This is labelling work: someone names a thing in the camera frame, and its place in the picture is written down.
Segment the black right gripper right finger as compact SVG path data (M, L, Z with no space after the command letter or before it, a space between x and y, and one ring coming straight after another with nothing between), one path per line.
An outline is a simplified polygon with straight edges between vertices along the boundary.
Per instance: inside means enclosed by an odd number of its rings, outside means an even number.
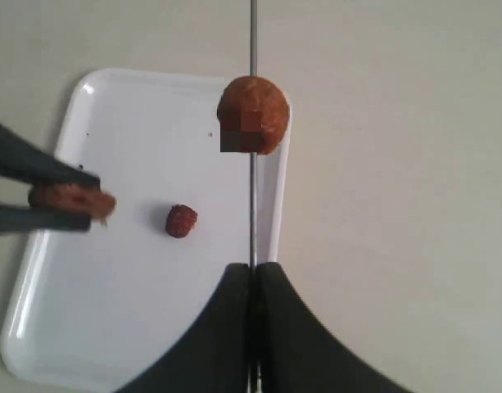
M405 392L347 349L313 315L278 263L256 270L263 392Z

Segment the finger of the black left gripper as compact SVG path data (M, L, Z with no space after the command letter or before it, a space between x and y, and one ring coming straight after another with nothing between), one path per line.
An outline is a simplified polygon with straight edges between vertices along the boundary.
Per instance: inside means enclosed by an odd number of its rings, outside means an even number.
M32 208L0 202L0 234L34 230L87 232L91 216L63 210Z
M22 183L100 187L100 178L41 151L0 123L0 176Z

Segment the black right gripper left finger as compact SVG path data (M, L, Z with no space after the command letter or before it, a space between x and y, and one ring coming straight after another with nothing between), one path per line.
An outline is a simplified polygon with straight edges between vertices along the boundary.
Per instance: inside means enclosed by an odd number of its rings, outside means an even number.
M250 269L229 264L181 338L120 392L245 392Z

